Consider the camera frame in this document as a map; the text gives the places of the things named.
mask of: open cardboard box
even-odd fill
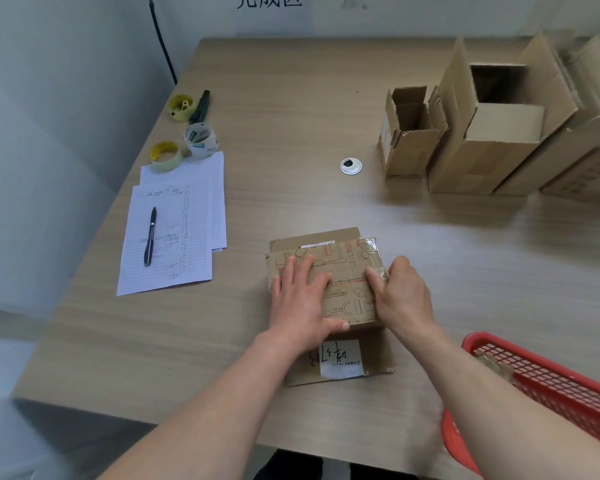
[[[429,174],[432,193],[492,193],[578,109],[544,34],[513,64],[470,64],[458,38],[440,97],[449,132]]]
[[[535,192],[600,144],[600,39],[590,40],[579,50],[574,48],[572,34],[562,39],[555,45],[562,47],[559,55],[578,96],[577,111],[496,189],[497,195]]]
[[[376,240],[361,238],[358,228],[352,227],[272,241],[266,257],[269,283],[280,273],[288,257],[295,257],[299,264],[308,255],[315,256],[310,281],[319,271],[333,275],[324,291],[323,315],[345,319],[351,325],[348,332],[338,334],[336,339],[359,341],[366,376],[392,373],[395,365],[391,348],[384,336],[384,325],[376,315],[373,291],[364,276],[367,266],[385,275]],[[330,380],[321,377],[317,357],[317,349],[301,355],[289,370],[286,384]]]
[[[545,186],[542,193],[600,205],[600,146]]]
[[[426,86],[389,90],[378,145],[384,176],[424,177],[438,142],[448,130],[438,88],[424,103]]]

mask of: packing tape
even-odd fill
[[[161,141],[154,144],[149,153],[151,165],[160,170],[173,170],[184,160],[184,153],[174,141]]]
[[[196,106],[193,104],[193,97],[188,94],[176,94],[169,99],[167,108],[171,117],[179,123],[188,121],[189,117],[196,110]]]
[[[211,126],[194,123],[184,132],[184,141],[195,158],[207,158],[216,153],[218,140]]]

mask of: black pen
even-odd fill
[[[155,233],[155,217],[157,212],[155,207],[151,211],[151,224],[149,224],[149,239],[146,240],[146,248],[144,249],[144,265],[151,266],[151,257],[153,256],[153,234]]]

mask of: wooden desk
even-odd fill
[[[160,116],[15,395],[159,422],[266,327],[274,238],[359,226],[409,256],[458,342],[486,330],[600,381],[600,209],[554,198],[435,196],[381,177],[387,88],[440,81],[451,40],[208,40],[177,91],[210,89],[226,158],[228,249],[210,283],[117,298],[131,188]],[[469,43],[510,61],[521,41]],[[350,177],[338,165],[359,158]],[[441,443],[440,399],[397,341],[393,375],[281,388],[261,444],[439,478],[471,478]]]

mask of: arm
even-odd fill
[[[349,329],[322,317],[330,275],[307,285],[313,256],[271,285],[269,329],[213,384],[140,440],[101,478],[240,479],[280,382],[298,355]]]
[[[389,281],[368,268],[380,318],[423,366],[485,479],[600,480],[600,442],[529,399],[449,341],[405,257]]]

